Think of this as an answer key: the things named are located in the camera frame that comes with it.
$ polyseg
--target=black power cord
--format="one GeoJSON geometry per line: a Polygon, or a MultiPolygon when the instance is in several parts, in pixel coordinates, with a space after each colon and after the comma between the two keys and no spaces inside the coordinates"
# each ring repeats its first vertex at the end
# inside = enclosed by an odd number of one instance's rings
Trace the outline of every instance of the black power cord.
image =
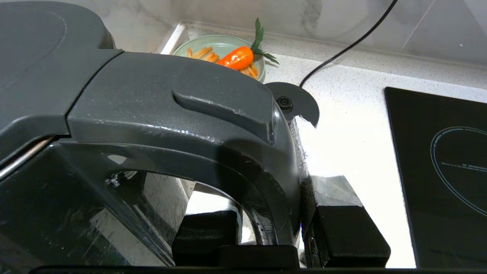
{"type": "Polygon", "coordinates": [[[317,72],[318,70],[320,70],[322,67],[326,66],[327,64],[333,62],[333,60],[337,59],[338,57],[340,57],[342,54],[344,54],[345,52],[347,52],[349,49],[355,47],[358,43],[362,42],[365,38],[367,38],[367,36],[369,36],[369,34],[371,34],[381,23],[382,21],[387,17],[387,15],[390,13],[390,11],[393,9],[394,5],[396,4],[397,0],[393,0],[391,5],[389,6],[389,8],[386,10],[386,12],[384,13],[384,15],[382,15],[382,17],[379,19],[379,21],[377,21],[377,23],[375,23],[375,25],[362,37],[360,37],[360,39],[358,39],[355,43],[351,44],[350,46],[348,46],[346,49],[340,51],[337,55],[331,57],[330,59],[326,60],[325,62],[323,62],[322,64],[320,64],[319,66],[317,66],[314,70],[312,70],[308,75],[306,75],[306,77],[303,79],[303,81],[301,81],[301,84],[300,84],[300,87],[302,88],[304,83],[306,83],[306,81],[315,73],[317,72]]]}

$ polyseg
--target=cooking zone circle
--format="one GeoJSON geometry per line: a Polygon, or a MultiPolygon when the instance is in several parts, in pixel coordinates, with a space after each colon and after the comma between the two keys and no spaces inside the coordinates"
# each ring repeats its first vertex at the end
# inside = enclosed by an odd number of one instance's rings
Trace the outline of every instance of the cooking zone circle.
{"type": "Polygon", "coordinates": [[[443,129],[431,141],[430,153],[446,187],[487,216],[487,132],[470,127],[443,129]]]}

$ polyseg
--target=pressure cooker lid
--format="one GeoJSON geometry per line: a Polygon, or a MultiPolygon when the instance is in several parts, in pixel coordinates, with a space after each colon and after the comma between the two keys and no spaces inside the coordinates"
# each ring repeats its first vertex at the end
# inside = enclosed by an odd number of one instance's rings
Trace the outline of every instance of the pressure cooker lid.
{"type": "Polygon", "coordinates": [[[121,51],[92,11],[60,2],[0,4],[0,165],[30,142],[68,134],[86,83],[121,51]]]}

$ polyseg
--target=dark gray plastic handle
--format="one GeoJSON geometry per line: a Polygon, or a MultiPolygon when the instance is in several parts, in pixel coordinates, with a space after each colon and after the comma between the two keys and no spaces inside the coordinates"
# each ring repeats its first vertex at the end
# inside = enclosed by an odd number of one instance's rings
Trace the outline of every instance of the dark gray plastic handle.
{"type": "Polygon", "coordinates": [[[205,61],[123,53],[67,120],[76,143],[66,144],[66,155],[90,181],[144,170],[203,182],[242,205],[260,244],[295,243],[294,145],[270,91],[250,77],[205,61]]]}

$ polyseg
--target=green leaf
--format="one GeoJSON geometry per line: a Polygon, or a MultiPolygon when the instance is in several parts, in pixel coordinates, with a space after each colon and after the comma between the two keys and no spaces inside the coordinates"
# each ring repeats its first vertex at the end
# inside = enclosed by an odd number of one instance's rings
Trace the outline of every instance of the green leaf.
{"type": "Polygon", "coordinates": [[[272,56],[271,54],[269,54],[269,53],[264,53],[264,54],[262,54],[262,56],[264,56],[265,58],[269,59],[271,62],[274,62],[276,64],[279,64],[279,62],[277,62],[276,58],[274,56],[272,56]]]}
{"type": "Polygon", "coordinates": [[[253,53],[257,55],[263,55],[265,52],[262,49],[255,49],[253,53]]]}
{"type": "Polygon", "coordinates": [[[261,22],[259,21],[259,18],[255,19],[255,38],[257,38],[257,34],[261,30],[261,22]]]}
{"type": "Polygon", "coordinates": [[[261,22],[259,21],[259,18],[257,18],[255,20],[255,40],[252,43],[250,49],[252,49],[252,51],[257,50],[263,39],[264,39],[264,28],[261,27],[261,22]]]}

